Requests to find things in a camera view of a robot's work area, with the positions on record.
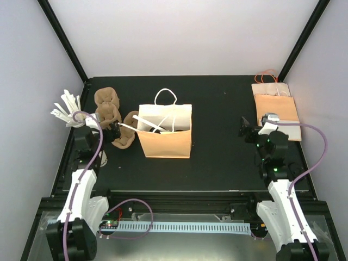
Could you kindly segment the white stirrer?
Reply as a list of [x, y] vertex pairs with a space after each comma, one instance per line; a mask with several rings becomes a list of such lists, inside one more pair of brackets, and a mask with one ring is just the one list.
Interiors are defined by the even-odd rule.
[[138, 129], [132, 127], [132, 126], [129, 126], [129, 125], [127, 125], [127, 124], [124, 124], [124, 123], [118, 123], [118, 125], [123, 126], [123, 127], [126, 127], [126, 128], [128, 128], [128, 129], [131, 129], [131, 130], [133, 130], [133, 131], [135, 131], [135, 132], [140, 132], [140, 130], [138, 130]]
[[149, 122], [149, 121], [147, 121], [147, 120], [145, 120], [145, 119], [143, 119], [143, 118], [140, 118], [140, 117], [137, 116], [137, 115], [133, 115], [132, 118], [134, 118], [134, 119], [136, 119], [136, 120], [138, 120], [138, 121], [140, 121], [140, 122], [142, 122], [142, 123], [145, 123], [146, 125], [148, 125], [148, 126], [154, 128], [154, 130], [165, 131], [165, 129], [162, 128], [161, 126], [157, 126], [157, 125], [155, 125], [154, 123]]

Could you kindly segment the small brown cup carrier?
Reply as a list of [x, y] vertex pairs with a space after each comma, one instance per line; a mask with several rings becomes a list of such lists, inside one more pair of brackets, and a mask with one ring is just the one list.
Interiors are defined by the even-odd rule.
[[[123, 123], [131, 126], [133, 128], [137, 128], [138, 121], [133, 118], [134, 115], [138, 115], [138, 111], [131, 111], [127, 114], [127, 116], [123, 119]], [[135, 139], [135, 131], [129, 129], [125, 126], [120, 127], [121, 136], [115, 139], [112, 144], [119, 149], [127, 149]]]

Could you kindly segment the stack of paper cups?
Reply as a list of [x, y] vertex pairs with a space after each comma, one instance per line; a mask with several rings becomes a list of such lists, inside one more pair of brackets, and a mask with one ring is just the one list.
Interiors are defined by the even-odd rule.
[[108, 158], [107, 158], [107, 155], [106, 155], [105, 151], [101, 151], [99, 153], [99, 157], [100, 157], [100, 160], [101, 160], [100, 167], [104, 167], [106, 165], [106, 163], [108, 162]]

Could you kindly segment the brown cup carrier stack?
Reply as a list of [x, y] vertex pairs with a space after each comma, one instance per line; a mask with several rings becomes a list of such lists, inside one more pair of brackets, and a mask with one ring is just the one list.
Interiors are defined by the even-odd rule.
[[115, 89], [106, 87], [97, 90], [94, 94], [94, 100], [97, 105], [95, 112], [99, 116], [102, 128], [108, 128], [116, 120], [118, 122], [122, 121], [119, 112], [120, 100]]

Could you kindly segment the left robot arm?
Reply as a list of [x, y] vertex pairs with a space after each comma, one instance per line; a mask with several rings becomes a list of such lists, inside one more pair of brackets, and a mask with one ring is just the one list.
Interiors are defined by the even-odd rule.
[[56, 222], [46, 228], [46, 238], [53, 260], [94, 260], [96, 233], [102, 217], [116, 213], [117, 204], [105, 196], [92, 197], [100, 167], [107, 162], [104, 142], [121, 136], [118, 121], [101, 130], [93, 118], [74, 132], [75, 155], [71, 186]]

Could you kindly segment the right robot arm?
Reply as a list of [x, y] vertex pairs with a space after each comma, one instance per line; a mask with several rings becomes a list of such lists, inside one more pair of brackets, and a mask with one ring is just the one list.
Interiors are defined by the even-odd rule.
[[289, 136], [279, 130], [279, 116], [267, 113], [261, 126], [252, 126], [242, 117], [239, 136], [254, 144], [261, 159], [260, 177], [271, 200], [255, 200], [247, 205], [248, 215], [261, 219], [276, 248], [276, 260], [328, 260], [330, 250], [321, 243], [303, 213], [295, 192], [295, 184], [309, 171], [295, 179], [285, 165]]

